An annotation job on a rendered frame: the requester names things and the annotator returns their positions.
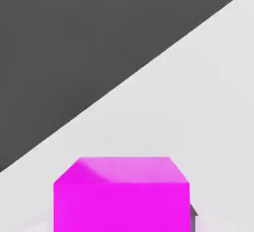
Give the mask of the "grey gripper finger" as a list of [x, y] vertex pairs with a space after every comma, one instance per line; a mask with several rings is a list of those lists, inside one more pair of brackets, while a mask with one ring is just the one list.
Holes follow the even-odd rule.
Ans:
[[199, 214], [190, 205], [190, 232], [215, 232], [216, 224], [208, 213]]

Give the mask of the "small magenta cube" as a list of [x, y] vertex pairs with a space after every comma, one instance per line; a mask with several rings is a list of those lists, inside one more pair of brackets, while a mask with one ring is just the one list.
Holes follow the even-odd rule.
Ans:
[[191, 232], [190, 184], [169, 157], [79, 158], [53, 205], [53, 232]]

